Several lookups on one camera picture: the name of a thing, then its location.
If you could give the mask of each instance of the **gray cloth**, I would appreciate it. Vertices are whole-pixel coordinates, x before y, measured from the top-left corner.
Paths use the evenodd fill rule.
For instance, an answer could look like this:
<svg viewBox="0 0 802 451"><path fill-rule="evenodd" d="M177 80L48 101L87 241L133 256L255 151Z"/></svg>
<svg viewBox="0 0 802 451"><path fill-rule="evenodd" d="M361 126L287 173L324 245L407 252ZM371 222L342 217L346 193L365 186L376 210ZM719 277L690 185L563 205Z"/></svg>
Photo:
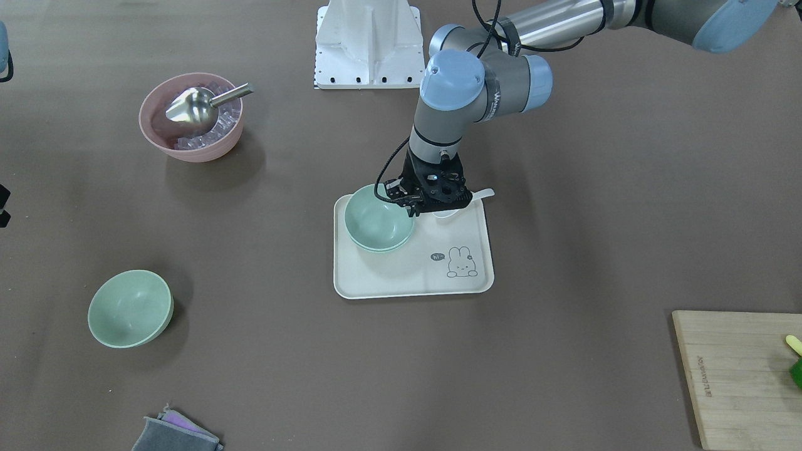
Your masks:
<svg viewBox="0 0 802 451"><path fill-rule="evenodd" d="M191 431L167 421L145 417L145 429L132 451L223 451L223 445L206 430Z"/></svg>

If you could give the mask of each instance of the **white spoon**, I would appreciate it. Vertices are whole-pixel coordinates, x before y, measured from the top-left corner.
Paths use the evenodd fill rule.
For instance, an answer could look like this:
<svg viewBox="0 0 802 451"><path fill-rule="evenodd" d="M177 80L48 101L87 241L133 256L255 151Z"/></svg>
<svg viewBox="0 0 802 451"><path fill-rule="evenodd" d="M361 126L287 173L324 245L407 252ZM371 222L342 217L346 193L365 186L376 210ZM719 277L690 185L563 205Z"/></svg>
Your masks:
<svg viewBox="0 0 802 451"><path fill-rule="evenodd" d="M496 192L493 191L493 188L481 189L479 191L476 191L473 194L473 199L471 199L471 202L478 201L479 199L484 199L486 197L491 197L491 196L495 196L495 195L496 195ZM440 219L443 219L445 217L449 217L449 216L453 215L454 213L456 213L458 211L460 211L460 209L447 209L447 210L443 210L443 211L435 211L432 214L435 215L435 217L439 217Z"/></svg>

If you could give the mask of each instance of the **yellow knife handle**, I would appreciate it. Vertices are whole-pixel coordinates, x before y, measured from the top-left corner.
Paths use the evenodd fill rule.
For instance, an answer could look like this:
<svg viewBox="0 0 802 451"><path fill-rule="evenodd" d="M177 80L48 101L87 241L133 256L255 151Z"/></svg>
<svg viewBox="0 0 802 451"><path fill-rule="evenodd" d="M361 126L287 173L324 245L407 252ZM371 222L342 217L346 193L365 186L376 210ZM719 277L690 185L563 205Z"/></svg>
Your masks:
<svg viewBox="0 0 802 451"><path fill-rule="evenodd" d="M788 343L791 349L802 356L802 341L800 341L800 339L796 338L794 335L787 335L785 337L785 343Z"/></svg>

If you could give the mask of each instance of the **white mounting bracket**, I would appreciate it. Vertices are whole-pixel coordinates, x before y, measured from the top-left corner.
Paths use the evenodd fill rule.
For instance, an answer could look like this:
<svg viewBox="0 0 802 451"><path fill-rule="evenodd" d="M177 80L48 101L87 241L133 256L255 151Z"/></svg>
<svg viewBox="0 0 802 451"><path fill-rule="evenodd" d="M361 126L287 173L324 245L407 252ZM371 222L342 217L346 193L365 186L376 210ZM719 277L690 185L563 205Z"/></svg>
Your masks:
<svg viewBox="0 0 802 451"><path fill-rule="evenodd" d="M315 42L316 88L420 86L420 11L407 0L330 0L318 10Z"/></svg>

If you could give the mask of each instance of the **black cable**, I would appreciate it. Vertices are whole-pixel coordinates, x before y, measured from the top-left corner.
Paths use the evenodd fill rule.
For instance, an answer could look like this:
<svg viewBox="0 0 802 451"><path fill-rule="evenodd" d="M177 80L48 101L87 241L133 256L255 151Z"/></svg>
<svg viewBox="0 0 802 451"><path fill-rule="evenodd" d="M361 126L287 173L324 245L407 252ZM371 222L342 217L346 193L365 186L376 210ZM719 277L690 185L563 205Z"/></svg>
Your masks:
<svg viewBox="0 0 802 451"><path fill-rule="evenodd" d="M479 14L479 10L476 9L476 0L471 0L471 2L473 4L473 8L474 8L473 10L477 14ZM496 24L499 22L499 13L500 12L501 12L501 0L498 0L496 2L496 13L493 15L492 25L490 25L490 30L488 31L488 37L484 40L484 45L482 46L481 50L479 50L479 53L476 54L477 58L481 58L482 57L482 54L484 53L484 49L488 48L488 44L490 43L490 39L494 35L495 36L498 35L498 33L496 33Z"/></svg>
<svg viewBox="0 0 802 451"><path fill-rule="evenodd" d="M493 23L492 26L490 26L490 25L487 24L487 22L485 22L484 18L482 18L482 14L479 13L479 8L476 7L476 0L471 0L471 6L473 7L473 14L476 16L476 20L479 21L479 24L485 30L487 30L489 34L492 34L493 38L496 38L496 40L499 42L499 45L501 45L501 43L505 43L505 44L509 45L509 39L501 37L501 35L499 35L496 32L496 24L495 24L495 22ZM578 46L579 43L581 43L582 39L584 39L584 38L585 38L585 36L582 36L579 39L577 39L577 41L575 43L573 43L573 44L571 44L569 46L565 46L565 47L540 48L540 47L526 46L526 45L521 44L520 48L522 48L524 50L528 50L528 51L537 51L537 52L566 51L566 50L571 50L574 47Z"/></svg>
<svg viewBox="0 0 802 451"><path fill-rule="evenodd" d="M11 52L8 52L8 74L0 79L0 83L5 83L14 76L14 60L11 59Z"/></svg>
<svg viewBox="0 0 802 451"><path fill-rule="evenodd" d="M398 152L400 152L401 149L403 148L403 146L407 145L408 142L409 142L409 136L407 136L407 139L404 140L401 143L401 145L399 145L399 147L395 150L395 152L393 152L392 155L390 155L390 158L387 159L387 163L385 163L384 167L382 168L382 172L380 172L379 176L376 178L376 183L373 185L373 194L380 201L389 202L391 204L395 203L395 202L391 201L390 199L388 199L388 198L382 196L381 194L379 194L379 183L382 182L382 177L384 177L384 171L387 171L387 166L390 165L390 162L393 161L393 158L395 158L395 156L398 155Z"/></svg>

